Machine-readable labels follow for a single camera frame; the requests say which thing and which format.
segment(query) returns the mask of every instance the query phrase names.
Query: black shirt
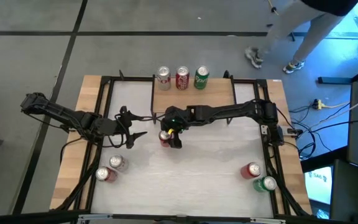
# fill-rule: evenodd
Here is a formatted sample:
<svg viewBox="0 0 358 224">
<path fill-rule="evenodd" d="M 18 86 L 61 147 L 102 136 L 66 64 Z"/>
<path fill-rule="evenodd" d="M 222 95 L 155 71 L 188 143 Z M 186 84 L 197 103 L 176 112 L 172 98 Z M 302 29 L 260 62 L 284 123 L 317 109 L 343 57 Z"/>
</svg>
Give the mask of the black shirt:
<svg viewBox="0 0 358 224">
<path fill-rule="evenodd" d="M 319 11 L 335 16 L 345 16 L 357 4 L 358 0 L 301 0 L 303 3 Z"/>
</svg>

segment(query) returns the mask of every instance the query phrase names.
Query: person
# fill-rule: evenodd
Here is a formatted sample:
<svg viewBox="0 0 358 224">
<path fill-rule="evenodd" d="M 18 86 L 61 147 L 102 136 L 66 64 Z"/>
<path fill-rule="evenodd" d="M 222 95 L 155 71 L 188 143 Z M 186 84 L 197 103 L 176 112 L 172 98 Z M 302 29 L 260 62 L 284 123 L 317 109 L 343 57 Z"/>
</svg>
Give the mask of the person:
<svg viewBox="0 0 358 224">
<path fill-rule="evenodd" d="M 245 57 L 255 68 L 261 68 L 264 57 L 299 25 L 311 21 L 309 31 L 303 39 L 292 61 L 283 68 L 287 74 L 301 69 L 311 51 L 339 24 L 358 0 L 296 0 L 279 16 L 269 30 L 264 43 L 259 47 L 245 49 Z"/>
</svg>

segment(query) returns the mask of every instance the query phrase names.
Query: white table surface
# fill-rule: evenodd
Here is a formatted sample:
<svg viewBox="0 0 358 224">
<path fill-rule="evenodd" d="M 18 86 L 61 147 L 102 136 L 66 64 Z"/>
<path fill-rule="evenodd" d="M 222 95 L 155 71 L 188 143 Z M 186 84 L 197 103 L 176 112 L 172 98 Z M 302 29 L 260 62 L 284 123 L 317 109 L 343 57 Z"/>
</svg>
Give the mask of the white table surface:
<svg viewBox="0 0 358 224">
<path fill-rule="evenodd" d="M 255 98 L 252 85 L 235 88 L 238 103 Z M 136 115 L 150 116 L 151 92 L 151 82 L 115 82 L 109 118 L 124 105 Z M 180 135 L 182 149 L 160 145 L 158 123 L 134 121 L 131 132 L 141 131 L 148 133 L 132 149 L 103 149 L 99 166 L 121 154 L 129 168 L 114 183 L 96 181 L 92 213 L 273 217 L 269 194 L 256 192 L 239 172 L 257 162 L 266 174 L 259 125 L 252 119 L 192 127 Z"/>
</svg>

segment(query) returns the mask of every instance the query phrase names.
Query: can lid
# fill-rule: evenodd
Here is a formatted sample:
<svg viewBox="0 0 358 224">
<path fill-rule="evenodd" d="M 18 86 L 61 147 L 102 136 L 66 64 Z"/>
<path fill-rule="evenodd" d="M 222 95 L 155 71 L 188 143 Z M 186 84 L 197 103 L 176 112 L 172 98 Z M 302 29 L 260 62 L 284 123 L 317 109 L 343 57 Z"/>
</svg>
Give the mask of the can lid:
<svg viewBox="0 0 358 224">
<path fill-rule="evenodd" d="M 249 172 L 254 176 L 260 175 L 260 166 L 254 162 L 249 164 Z"/>
<path fill-rule="evenodd" d="M 189 69 L 185 66 L 180 66 L 177 69 L 177 74 L 178 75 L 187 75 L 187 74 L 189 74 Z"/>
<path fill-rule="evenodd" d="M 157 74 L 161 76 L 169 76 L 169 68 L 166 66 L 161 66 L 158 68 Z"/>
<path fill-rule="evenodd" d="M 168 140 L 171 138 L 171 134 L 167 133 L 166 131 L 160 131 L 159 137 L 162 140 Z"/>
<path fill-rule="evenodd" d="M 202 76 L 209 74 L 209 70 L 205 66 L 201 66 L 200 68 L 198 68 L 197 72 L 198 72 L 199 75 L 202 75 Z"/>
<path fill-rule="evenodd" d="M 121 155 L 113 155 L 110 158 L 110 166 L 113 168 L 119 167 L 122 163 L 122 156 Z"/>
<path fill-rule="evenodd" d="M 98 180 L 106 180 L 108 176 L 109 176 L 109 170 L 107 167 L 100 167 L 96 171 L 96 178 Z"/>
<path fill-rule="evenodd" d="M 267 190 L 274 190 L 277 187 L 276 180 L 273 177 L 265 177 L 264 178 L 264 186 Z"/>
</svg>

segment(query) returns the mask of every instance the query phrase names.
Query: soda can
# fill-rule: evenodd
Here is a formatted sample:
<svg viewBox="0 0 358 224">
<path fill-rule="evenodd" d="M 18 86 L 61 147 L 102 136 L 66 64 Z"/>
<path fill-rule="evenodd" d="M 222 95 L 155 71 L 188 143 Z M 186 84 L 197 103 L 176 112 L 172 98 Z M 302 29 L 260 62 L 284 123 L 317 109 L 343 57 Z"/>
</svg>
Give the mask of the soda can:
<svg viewBox="0 0 358 224">
<path fill-rule="evenodd" d="M 185 66 L 180 66 L 177 69 L 176 83 L 179 90 L 186 90 L 189 86 L 190 73 Z"/>
<path fill-rule="evenodd" d="M 172 134 L 169 134 L 166 131 L 160 131 L 158 134 L 158 138 L 160 139 L 161 146 L 169 147 L 169 139 L 172 138 Z"/>
<path fill-rule="evenodd" d="M 157 69 L 158 87 L 160 90 L 169 90 L 171 88 L 171 72 L 166 66 Z"/>
<path fill-rule="evenodd" d="M 273 191 L 277 187 L 277 182 L 273 177 L 263 177 L 261 179 L 254 180 L 254 189 L 258 192 Z"/>
<path fill-rule="evenodd" d="M 124 172 L 125 170 L 127 170 L 129 165 L 128 160 L 123 158 L 122 155 L 113 155 L 110 158 L 109 163 L 113 169 L 116 169 L 120 172 Z"/>
<path fill-rule="evenodd" d="M 250 162 L 240 169 L 241 176 L 245 179 L 252 179 L 260 176 L 260 166 L 256 162 Z"/>
<path fill-rule="evenodd" d="M 100 167 L 96 171 L 96 178 L 100 181 L 113 183 L 117 179 L 117 173 L 108 167 Z"/>
<path fill-rule="evenodd" d="M 196 75 L 194 76 L 194 87 L 199 90 L 202 90 L 206 87 L 208 82 L 209 70 L 205 66 L 201 66 L 196 70 Z"/>
</svg>

